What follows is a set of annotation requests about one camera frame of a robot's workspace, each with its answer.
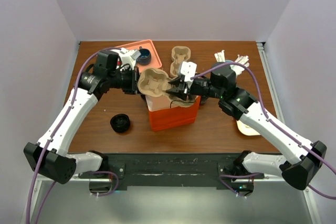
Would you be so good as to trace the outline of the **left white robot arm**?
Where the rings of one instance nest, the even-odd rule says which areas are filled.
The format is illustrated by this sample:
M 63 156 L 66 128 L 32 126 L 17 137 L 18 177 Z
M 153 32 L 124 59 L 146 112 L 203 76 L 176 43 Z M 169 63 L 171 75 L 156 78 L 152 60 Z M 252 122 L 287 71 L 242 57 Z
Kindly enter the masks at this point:
M 108 159 L 89 151 L 69 154 L 69 146 L 79 126 L 111 88 L 125 94 L 138 92 L 140 77 L 137 49 L 107 48 L 90 56 L 82 65 L 63 109 L 37 143 L 27 143 L 24 155 L 35 174 L 65 184 L 75 174 L 91 172 L 97 178 L 108 174 Z

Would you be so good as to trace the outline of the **single cardboard cup carrier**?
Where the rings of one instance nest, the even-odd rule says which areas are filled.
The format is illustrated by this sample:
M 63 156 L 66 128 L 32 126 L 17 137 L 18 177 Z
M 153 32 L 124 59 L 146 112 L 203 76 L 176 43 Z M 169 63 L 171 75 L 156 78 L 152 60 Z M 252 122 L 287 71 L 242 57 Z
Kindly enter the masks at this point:
M 150 111 L 169 109 L 174 107 L 188 108 L 196 101 L 196 96 L 186 101 L 166 93 L 166 90 L 173 86 L 169 84 L 172 78 L 162 69 L 147 68 L 140 74 L 138 80 L 138 89 L 142 95 L 145 95 Z

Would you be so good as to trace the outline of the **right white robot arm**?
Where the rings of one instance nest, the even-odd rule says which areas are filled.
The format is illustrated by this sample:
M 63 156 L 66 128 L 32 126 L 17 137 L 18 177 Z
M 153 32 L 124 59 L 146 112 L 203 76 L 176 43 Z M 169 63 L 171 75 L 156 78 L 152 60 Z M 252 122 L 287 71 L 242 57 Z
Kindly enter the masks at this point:
M 196 64 L 183 62 L 167 93 L 184 101 L 192 95 L 218 99 L 224 113 L 256 130 L 280 151 L 279 155 L 242 152 L 234 162 L 233 178 L 262 173 L 282 177 L 298 190 L 309 187 L 322 166 L 326 145 L 295 133 L 265 109 L 261 98 L 240 88 L 230 62 L 217 62 L 207 73 L 209 78 L 196 74 Z

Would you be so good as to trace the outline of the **orange paper bag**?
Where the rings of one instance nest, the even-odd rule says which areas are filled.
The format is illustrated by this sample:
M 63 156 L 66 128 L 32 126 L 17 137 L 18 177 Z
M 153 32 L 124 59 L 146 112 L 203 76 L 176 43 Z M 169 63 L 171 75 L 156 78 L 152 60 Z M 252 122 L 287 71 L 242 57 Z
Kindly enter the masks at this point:
M 171 104 L 167 97 L 153 98 L 145 96 L 149 111 L 149 122 L 152 131 L 162 131 L 174 127 L 192 124 L 197 118 L 200 97 L 192 105 L 179 106 L 177 102 Z

